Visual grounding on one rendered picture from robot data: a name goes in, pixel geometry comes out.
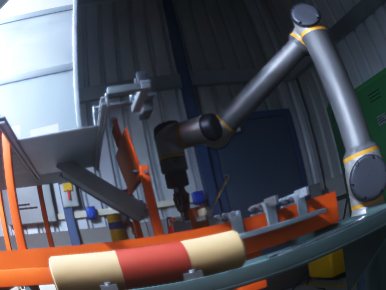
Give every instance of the beige tube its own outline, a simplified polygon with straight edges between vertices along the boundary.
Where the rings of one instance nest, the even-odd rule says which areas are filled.
[[[115,251],[51,257],[49,264],[59,290],[100,290],[104,282],[126,289]]]
[[[181,242],[188,252],[192,269],[212,275],[244,265],[245,247],[235,231]]]

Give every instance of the red stripe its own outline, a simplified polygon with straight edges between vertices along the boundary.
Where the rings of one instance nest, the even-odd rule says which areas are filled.
[[[181,242],[115,251],[126,288],[139,288],[183,280],[191,269]]]

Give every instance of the label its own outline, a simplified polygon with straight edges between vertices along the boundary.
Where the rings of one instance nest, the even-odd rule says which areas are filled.
[[[386,124],[386,114],[382,113],[381,115],[377,116],[377,122],[378,122],[378,126],[382,126]]]

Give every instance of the gray robotic arm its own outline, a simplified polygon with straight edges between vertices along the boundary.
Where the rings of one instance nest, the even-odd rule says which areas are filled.
[[[291,11],[294,30],[283,48],[245,86],[219,115],[205,114],[181,123],[170,121],[154,130],[161,169],[174,189],[177,209],[188,219],[189,195],[184,149],[225,146],[237,128],[253,113],[288,73],[309,54],[320,75],[346,148],[345,174],[353,215],[383,200],[386,165],[370,138],[355,91],[324,26],[319,11],[308,4]]]

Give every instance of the cream and red cylinder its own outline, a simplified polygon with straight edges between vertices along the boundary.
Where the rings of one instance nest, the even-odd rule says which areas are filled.
[[[58,290],[100,290],[104,282],[123,290],[182,281],[190,269],[212,275],[241,267],[245,260],[243,241],[229,231],[148,247],[51,257],[49,264]]]

